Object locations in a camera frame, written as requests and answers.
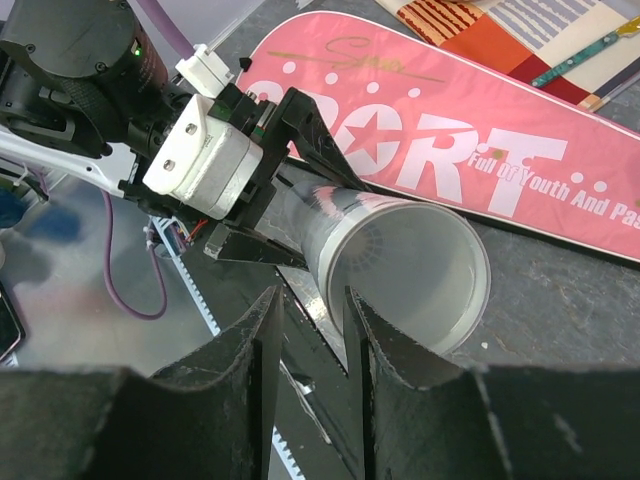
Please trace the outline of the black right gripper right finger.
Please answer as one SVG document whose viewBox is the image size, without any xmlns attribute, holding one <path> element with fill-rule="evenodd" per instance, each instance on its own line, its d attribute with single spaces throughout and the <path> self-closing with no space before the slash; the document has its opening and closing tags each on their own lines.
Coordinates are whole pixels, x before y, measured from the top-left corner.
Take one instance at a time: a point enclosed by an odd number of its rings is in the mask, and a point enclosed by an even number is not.
<svg viewBox="0 0 640 480">
<path fill-rule="evenodd" d="M 635 479 L 639 372 L 462 368 L 343 294 L 360 479 Z"/>
</svg>

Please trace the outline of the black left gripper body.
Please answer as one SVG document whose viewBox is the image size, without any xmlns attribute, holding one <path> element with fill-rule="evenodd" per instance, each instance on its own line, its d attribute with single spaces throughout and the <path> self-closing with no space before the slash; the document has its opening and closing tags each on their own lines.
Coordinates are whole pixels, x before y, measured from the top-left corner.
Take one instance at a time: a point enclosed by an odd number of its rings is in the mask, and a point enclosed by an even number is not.
<svg viewBox="0 0 640 480">
<path fill-rule="evenodd" d="M 140 165 L 120 186 L 125 197 L 159 215 L 191 209 L 233 228 L 253 227 L 288 154 L 293 132 L 283 118 L 295 101 L 318 118 L 315 103 L 296 89 L 281 104 L 255 102 L 234 85 L 215 99 L 193 95 L 153 123 L 145 147 L 132 147 Z"/>
</svg>

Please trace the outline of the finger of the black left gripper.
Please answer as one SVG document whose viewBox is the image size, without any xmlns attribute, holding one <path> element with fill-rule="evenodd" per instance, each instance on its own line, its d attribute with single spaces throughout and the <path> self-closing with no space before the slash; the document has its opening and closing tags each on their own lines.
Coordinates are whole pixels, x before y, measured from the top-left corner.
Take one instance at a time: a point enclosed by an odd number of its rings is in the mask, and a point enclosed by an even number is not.
<svg viewBox="0 0 640 480">
<path fill-rule="evenodd" d="M 306 269 L 304 256 L 254 230 L 217 225 L 204 245 L 204 253 L 216 261 L 265 264 Z"/>
<path fill-rule="evenodd" d="M 300 157 L 333 183 L 369 192 L 331 135 L 316 101 L 298 89 L 289 89 L 287 100 L 287 128 Z"/>
</svg>

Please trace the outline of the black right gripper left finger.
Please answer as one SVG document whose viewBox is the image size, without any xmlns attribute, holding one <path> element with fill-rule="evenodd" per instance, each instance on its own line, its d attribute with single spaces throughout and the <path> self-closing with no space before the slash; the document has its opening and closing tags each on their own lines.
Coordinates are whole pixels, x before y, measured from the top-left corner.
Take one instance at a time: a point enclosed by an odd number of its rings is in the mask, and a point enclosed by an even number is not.
<svg viewBox="0 0 640 480">
<path fill-rule="evenodd" d="M 163 369 L 3 370 L 2 477 L 240 479 L 212 415 Z"/>
</svg>

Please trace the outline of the white shuttlecock tube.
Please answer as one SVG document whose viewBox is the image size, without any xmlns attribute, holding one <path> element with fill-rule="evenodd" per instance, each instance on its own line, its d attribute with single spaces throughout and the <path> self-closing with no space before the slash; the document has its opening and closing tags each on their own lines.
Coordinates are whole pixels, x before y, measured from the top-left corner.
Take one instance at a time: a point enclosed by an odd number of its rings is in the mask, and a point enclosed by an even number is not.
<svg viewBox="0 0 640 480">
<path fill-rule="evenodd" d="M 489 258 L 455 212 L 311 181 L 287 191 L 284 212 L 337 329 L 346 287 L 436 354 L 460 347 L 478 325 L 491 287 Z"/>
</svg>

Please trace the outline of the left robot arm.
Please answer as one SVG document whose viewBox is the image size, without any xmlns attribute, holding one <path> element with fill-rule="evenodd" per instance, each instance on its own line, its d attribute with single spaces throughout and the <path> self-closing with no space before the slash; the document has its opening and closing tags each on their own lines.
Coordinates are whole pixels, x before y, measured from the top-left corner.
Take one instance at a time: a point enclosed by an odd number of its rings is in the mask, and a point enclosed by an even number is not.
<svg viewBox="0 0 640 480">
<path fill-rule="evenodd" d="M 47 168 L 150 215 L 206 221 L 217 260 L 304 267 L 256 229 L 290 152 L 363 188 L 316 101 L 296 88 L 272 101 L 241 91 L 213 49 L 188 45 L 156 2 L 144 9 L 180 53 L 180 83 L 127 1 L 15 2 L 1 24 L 2 125 L 63 153 Z"/>
</svg>

